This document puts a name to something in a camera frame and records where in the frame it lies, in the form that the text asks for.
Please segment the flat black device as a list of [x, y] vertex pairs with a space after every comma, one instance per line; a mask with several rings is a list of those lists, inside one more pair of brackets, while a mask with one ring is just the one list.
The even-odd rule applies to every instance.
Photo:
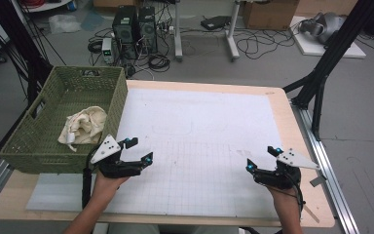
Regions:
[[201, 21], [201, 26], [207, 30], [222, 28], [230, 23], [231, 18], [228, 16], [217, 16]]

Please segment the white grid mat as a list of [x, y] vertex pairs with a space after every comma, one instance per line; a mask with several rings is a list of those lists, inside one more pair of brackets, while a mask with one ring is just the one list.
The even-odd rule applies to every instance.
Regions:
[[117, 191], [107, 212], [273, 218], [269, 191], [246, 170], [273, 170], [269, 146], [282, 147], [269, 99], [262, 95], [129, 91], [118, 139], [137, 137], [124, 161], [153, 163]]

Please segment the clear plastic bag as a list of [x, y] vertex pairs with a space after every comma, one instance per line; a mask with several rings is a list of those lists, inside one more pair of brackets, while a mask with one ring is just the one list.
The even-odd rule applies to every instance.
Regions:
[[74, 16], [55, 15], [49, 17], [49, 25], [53, 34], [72, 33], [81, 30], [81, 24]]

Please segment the cream fried egg print cloth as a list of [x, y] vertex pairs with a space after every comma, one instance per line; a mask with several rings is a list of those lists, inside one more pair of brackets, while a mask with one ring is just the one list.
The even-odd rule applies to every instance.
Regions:
[[95, 144], [101, 137], [106, 118], [106, 112], [99, 106], [90, 106], [67, 116], [57, 141], [73, 152], [77, 151], [76, 145]]

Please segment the white stand leg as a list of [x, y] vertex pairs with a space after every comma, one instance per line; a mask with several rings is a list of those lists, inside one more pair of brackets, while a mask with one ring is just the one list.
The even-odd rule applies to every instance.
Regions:
[[240, 0], [234, 0], [230, 27], [228, 30], [225, 31], [226, 40], [227, 40], [227, 43], [228, 43], [228, 46], [231, 52], [231, 60], [235, 60], [240, 57], [236, 42], [234, 40], [234, 32], [236, 28], [236, 22], [238, 19], [239, 9], [240, 9]]
[[179, 3], [180, 0], [174, 0], [174, 55], [175, 59], [179, 62], [183, 60], [182, 43], [180, 35], [180, 16], [179, 16]]

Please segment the person's right hand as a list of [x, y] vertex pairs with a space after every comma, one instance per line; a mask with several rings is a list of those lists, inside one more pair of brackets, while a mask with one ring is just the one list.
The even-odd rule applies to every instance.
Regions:
[[300, 212], [299, 192], [295, 188], [279, 189], [268, 186], [278, 214], [293, 214]]

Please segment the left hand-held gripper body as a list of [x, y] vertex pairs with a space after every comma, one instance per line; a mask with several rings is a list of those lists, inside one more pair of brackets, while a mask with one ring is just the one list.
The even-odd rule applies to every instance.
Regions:
[[120, 147], [114, 137], [108, 135], [104, 141], [90, 155], [90, 162], [98, 166], [101, 173], [109, 178], [139, 176], [142, 168], [140, 161], [124, 162], [121, 154], [124, 149]]

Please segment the thin wooden stick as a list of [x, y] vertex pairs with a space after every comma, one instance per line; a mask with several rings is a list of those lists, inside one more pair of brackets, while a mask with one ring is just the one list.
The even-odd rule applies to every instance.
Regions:
[[306, 202], [303, 202], [302, 214], [308, 215], [314, 222], [320, 223], [319, 218], [314, 214], [314, 212], [307, 206]]

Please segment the grey headset device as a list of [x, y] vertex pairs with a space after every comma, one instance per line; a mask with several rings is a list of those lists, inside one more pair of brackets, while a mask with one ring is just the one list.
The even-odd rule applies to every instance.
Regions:
[[345, 18], [332, 12], [318, 13], [311, 19], [302, 20], [299, 30], [302, 33], [308, 32], [321, 44], [326, 45], [339, 31], [345, 20]]

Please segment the small grey metal bracket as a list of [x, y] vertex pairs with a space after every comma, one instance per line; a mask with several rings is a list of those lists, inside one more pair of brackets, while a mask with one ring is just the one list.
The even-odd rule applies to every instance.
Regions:
[[320, 184], [323, 184], [327, 181], [327, 178], [324, 175], [320, 175], [310, 181], [312, 187], [316, 187]]

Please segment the black computer tower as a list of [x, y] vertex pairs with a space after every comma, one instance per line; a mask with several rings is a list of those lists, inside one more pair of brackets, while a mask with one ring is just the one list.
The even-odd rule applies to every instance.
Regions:
[[155, 8], [151, 6], [141, 7], [138, 12], [138, 21], [144, 48], [149, 54], [156, 54], [158, 48]]
[[135, 59], [135, 43], [140, 38], [136, 7], [120, 5], [117, 8], [112, 28], [120, 55], [125, 59]]

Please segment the green woven basket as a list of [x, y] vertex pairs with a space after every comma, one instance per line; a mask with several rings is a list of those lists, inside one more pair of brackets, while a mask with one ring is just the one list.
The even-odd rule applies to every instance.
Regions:
[[121, 67], [56, 66], [0, 151], [0, 158], [27, 174], [75, 174], [86, 165], [90, 144], [76, 151], [57, 141], [67, 118], [87, 107], [107, 114], [102, 134], [118, 133], [128, 87]]

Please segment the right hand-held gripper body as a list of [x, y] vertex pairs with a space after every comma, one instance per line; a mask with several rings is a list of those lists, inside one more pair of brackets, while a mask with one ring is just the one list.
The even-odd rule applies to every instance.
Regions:
[[301, 168], [319, 170], [320, 166], [293, 148], [283, 150], [276, 159], [273, 171], [259, 169], [252, 173], [256, 183], [274, 186], [279, 189], [290, 189], [301, 182]]

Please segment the large cardboard box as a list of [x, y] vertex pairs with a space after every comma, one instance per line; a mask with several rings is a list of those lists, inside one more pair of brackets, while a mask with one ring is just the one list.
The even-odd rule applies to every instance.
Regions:
[[246, 2], [243, 23], [248, 29], [287, 30], [300, 0], [268, 0]]

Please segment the black metal frame strut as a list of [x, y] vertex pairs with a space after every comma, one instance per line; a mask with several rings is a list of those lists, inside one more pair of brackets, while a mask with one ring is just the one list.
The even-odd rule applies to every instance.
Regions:
[[373, 16], [374, 0], [357, 0], [315, 68], [307, 76], [283, 88], [286, 93], [300, 88], [299, 94], [291, 100], [291, 103], [299, 109], [306, 110], [310, 101], [315, 100], [311, 131], [318, 141], [320, 141], [320, 117], [327, 78]]
[[31, 105], [41, 92], [53, 66], [39, 52], [11, 0], [0, 0], [0, 25], [17, 51], [14, 52], [1, 35], [0, 46], [14, 65], [19, 78], [26, 81], [25, 95], [28, 105]]

